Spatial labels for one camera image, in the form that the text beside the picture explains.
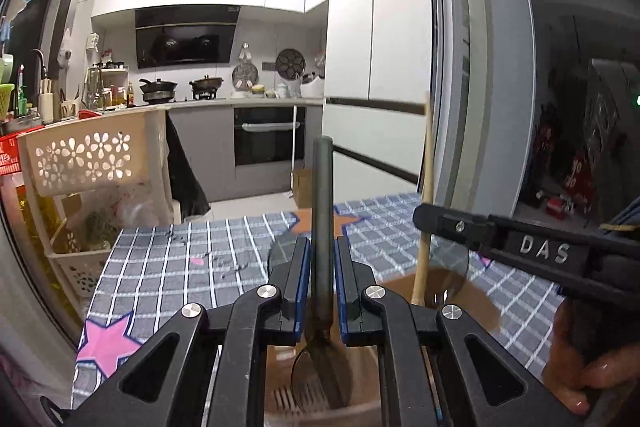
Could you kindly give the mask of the person's right hand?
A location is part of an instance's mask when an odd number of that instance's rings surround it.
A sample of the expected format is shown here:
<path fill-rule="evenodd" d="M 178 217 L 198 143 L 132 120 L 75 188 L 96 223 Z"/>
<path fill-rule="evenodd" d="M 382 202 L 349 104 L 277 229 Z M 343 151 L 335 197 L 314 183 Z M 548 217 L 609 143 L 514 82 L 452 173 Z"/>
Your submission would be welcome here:
<path fill-rule="evenodd" d="M 586 364 L 570 341 L 572 327 L 572 305 L 565 299 L 555 312 L 549 360 L 541 377 L 556 399 L 585 416 L 590 408 L 585 388 L 608 389 L 639 378 L 639 345 L 621 347 Z"/>

